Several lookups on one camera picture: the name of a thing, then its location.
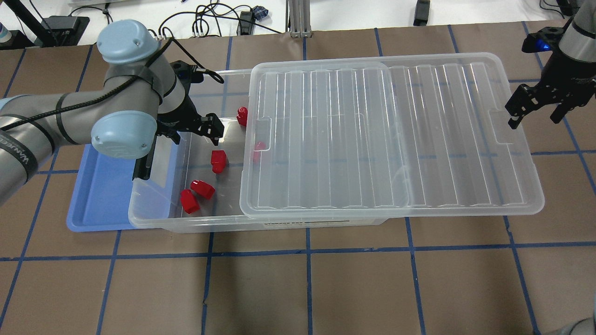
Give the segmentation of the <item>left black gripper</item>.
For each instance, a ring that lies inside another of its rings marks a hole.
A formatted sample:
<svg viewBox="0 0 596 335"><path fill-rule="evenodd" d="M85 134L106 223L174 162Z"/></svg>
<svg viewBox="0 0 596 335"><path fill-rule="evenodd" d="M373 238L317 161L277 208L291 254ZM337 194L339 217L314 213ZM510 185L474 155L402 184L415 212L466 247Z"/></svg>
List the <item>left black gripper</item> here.
<svg viewBox="0 0 596 335"><path fill-rule="evenodd" d="M200 116L189 92L192 84L202 83L204 74L198 66L181 60L170 63L176 76L173 88L164 96L156 119L157 136L164 136L179 145L179 132L191 132L211 141L219 141L224 136L225 127L215 113Z"/></svg>

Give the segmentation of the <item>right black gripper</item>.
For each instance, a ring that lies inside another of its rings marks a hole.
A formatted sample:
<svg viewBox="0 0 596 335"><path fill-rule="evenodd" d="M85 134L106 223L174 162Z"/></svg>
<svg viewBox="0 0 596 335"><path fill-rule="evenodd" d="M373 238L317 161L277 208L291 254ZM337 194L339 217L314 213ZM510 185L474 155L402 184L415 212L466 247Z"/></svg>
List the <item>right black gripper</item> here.
<svg viewBox="0 0 596 335"><path fill-rule="evenodd" d="M560 49L564 33L573 28L545 27L526 36L524 53L551 51L539 82L530 87L519 85L505 104L508 125L517 129L523 118L545 105L556 104L550 115L558 124L568 112L585 106L595 95L595 63L574 59Z"/></svg>

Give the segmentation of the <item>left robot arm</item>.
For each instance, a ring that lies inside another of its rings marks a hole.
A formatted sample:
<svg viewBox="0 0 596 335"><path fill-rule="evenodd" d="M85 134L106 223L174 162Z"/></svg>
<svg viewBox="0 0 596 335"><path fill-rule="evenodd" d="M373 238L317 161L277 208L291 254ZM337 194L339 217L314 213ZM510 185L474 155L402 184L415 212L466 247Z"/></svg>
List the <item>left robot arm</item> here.
<svg viewBox="0 0 596 335"><path fill-rule="evenodd" d="M168 62L164 44L136 20L108 25L96 46L109 65L102 89L77 93L23 94L1 100L1 203L28 183L62 146L91 144L114 158L149 161L158 136L175 144L181 132L217 146L225 127L215 113L200 115L190 86L205 76L224 79L202 66Z"/></svg>

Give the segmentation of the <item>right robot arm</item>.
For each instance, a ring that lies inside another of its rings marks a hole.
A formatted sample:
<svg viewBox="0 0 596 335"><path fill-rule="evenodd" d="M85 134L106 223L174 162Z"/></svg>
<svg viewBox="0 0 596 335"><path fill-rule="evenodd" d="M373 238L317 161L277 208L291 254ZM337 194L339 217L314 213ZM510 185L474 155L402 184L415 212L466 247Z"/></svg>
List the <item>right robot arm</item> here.
<svg viewBox="0 0 596 335"><path fill-rule="evenodd" d="M550 115L558 124L566 114L583 107L595 96L595 2L585 0L563 27L547 26L523 41L524 53L551 51L539 82L521 84L505 104L511 129L545 105L555 105Z"/></svg>

